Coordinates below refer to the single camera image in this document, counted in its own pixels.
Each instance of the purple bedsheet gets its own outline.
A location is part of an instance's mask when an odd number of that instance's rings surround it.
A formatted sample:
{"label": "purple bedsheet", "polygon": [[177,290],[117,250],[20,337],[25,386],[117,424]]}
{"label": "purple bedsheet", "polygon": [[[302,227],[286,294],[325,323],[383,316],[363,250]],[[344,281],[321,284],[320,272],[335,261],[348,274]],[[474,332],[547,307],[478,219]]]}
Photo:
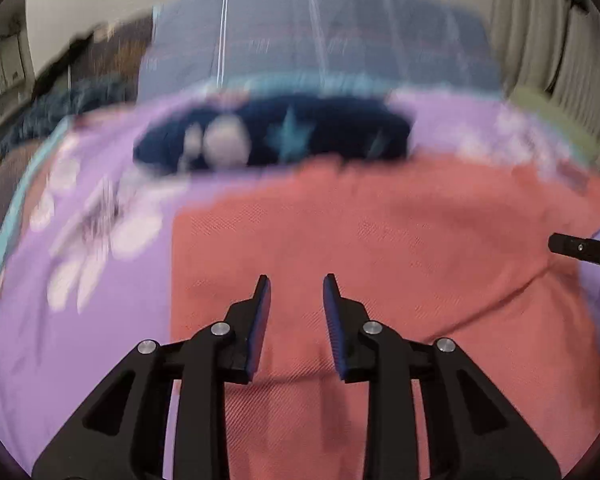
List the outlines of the purple bedsheet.
{"label": "purple bedsheet", "polygon": [[[176,211],[266,185],[284,171],[155,178],[135,168],[132,147],[148,125],[192,99],[147,104],[67,139],[32,228],[7,262],[0,439],[26,471],[130,348],[146,338],[169,342]],[[390,102],[415,117],[412,150],[506,166],[533,161],[546,178],[565,178],[558,167],[570,147],[508,105],[448,92],[396,94]]]}

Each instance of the silver bolt head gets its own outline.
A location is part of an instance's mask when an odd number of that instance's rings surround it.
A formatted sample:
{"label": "silver bolt head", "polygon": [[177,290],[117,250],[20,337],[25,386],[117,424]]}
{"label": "silver bolt head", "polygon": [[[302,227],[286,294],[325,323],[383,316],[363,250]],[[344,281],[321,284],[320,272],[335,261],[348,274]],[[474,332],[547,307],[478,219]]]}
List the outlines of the silver bolt head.
{"label": "silver bolt head", "polygon": [[145,339],[138,344],[138,351],[145,355],[152,354],[156,348],[158,348],[157,343],[151,339]]}
{"label": "silver bolt head", "polygon": [[213,335],[227,335],[229,333],[229,330],[231,330],[231,327],[228,323],[225,323],[224,321],[214,323],[211,326],[211,333]]}
{"label": "silver bolt head", "polygon": [[367,321],[363,326],[362,330],[365,334],[376,335],[382,332],[382,324],[377,321]]}
{"label": "silver bolt head", "polygon": [[448,337],[443,337],[442,339],[438,339],[436,341],[436,346],[441,352],[449,353],[456,349],[456,342]]}

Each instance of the star print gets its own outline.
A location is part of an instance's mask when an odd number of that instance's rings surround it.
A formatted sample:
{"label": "star print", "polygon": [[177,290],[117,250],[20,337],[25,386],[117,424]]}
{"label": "star print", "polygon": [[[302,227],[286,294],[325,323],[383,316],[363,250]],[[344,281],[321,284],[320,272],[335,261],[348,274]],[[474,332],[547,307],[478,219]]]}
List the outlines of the star print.
{"label": "star print", "polygon": [[382,130],[380,130],[374,137],[368,152],[366,152],[366,158],[380,157],[384,153],[384,149],[386,148],[387,144],[387,139],[382,134]]}
{"label": "star print", "polygon": [[278,150],[279,162],[297,162],[309,153],[309,138],[313,130],[315,124],[302,126],[296,120],[294,111],[289,108],[280,126],[270,126],[267,129],[265,143]]}

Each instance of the pink blanket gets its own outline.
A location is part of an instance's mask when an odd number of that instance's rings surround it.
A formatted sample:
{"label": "pink blanket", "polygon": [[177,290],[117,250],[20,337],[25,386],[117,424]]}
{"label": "pink blanket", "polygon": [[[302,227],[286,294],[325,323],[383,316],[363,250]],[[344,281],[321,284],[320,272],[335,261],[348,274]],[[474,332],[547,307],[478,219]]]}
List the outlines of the pink blanket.
{"label": "pink blanket", "polygon": [[333,369],[328,272],[403,337],[458,341],[566,473],[600,432],[600,355],[576,265],[549,253],[547,238],[599,228],[596,178],[578,193],[531,167],[447,156],[344,170],[322,160],[208,211],[181,211],[174,340],[221,319],[259,274],[272,281],[260,371],[227,391],[232,478],[362,477],[366,387]]}

